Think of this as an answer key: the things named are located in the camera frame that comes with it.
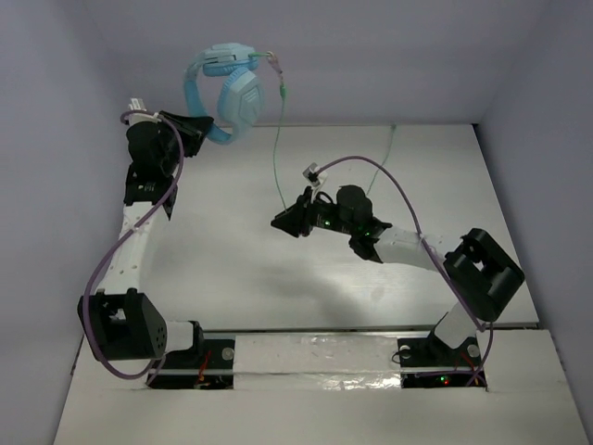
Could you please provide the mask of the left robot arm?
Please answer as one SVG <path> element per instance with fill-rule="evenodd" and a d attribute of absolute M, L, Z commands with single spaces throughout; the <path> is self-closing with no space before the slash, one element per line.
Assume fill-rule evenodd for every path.
<path fill-rule="evenodd" d="M 167 324 L 143 290 L 157 243 L 170 221 L 185 159 L 194 157 L 212 127 L 209 116 L 130 109 L 127 127 L 131 163 L 123 197 L 120 235 L 96 266 L 78 303 L 94 356 L 115 361 L 158 360 Z"/>

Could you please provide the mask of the light blue headphones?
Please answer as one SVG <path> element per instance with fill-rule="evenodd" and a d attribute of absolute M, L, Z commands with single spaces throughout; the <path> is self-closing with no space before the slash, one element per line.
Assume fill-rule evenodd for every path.
<path fill-rule="evenodd" d="M 188 114 L 192 117 L 208 115 L 198 90 L 198 74 L 225 79 L 217 102 L 217 113 L 231 126 L 231 131 L 226 132 L 214 124 L 207 134 L 210 141 L 229 145 L 257 122 L 264 105 L 263 88 L 255 74 L 258 66 L 253 47 L 227 43 L 203 50 L 186 68 L 183 93 Z"/>

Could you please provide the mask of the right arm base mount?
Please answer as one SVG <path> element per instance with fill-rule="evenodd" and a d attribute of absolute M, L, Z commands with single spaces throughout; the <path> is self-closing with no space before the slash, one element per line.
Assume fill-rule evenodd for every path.
<path fill-rule="evenodd" d="M 486 388 L 482 359 L 476 337 L 468 337 L 453 350 L 436 338 L 403 337 L 391 355 L 405 389 Z"/>

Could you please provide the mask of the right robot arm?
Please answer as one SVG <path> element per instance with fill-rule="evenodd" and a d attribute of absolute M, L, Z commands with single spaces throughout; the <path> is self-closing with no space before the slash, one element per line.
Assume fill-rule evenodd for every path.
<path fill-rule="evenodd" d="M 365 261 L 439 273 L 457 297 L 428 336 L 429 356 L 440 364 L 457 358 L 478 327 L 494 323 L 525 280 L 489 232 L 473 228 L 460 239 L 448 239 L 396 227 L 374 216 L 372 202 L 357 185 L 340 187 L 335 200 L 308 186 L 274 216 L 271 227 L 293 237 L 308 236 L 315 228 L 337 232 L 348 236 L 351 250 Z"/>

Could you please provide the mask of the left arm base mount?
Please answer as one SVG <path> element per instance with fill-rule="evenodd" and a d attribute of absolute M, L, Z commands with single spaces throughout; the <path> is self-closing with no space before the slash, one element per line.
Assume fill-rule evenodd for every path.
<path fill-rule="evenodd" d="M 201 355 L 193 350 L 171 352 L 146 380 L 152 389 L 233 389 L 233 338 L 207 338 Z"/>

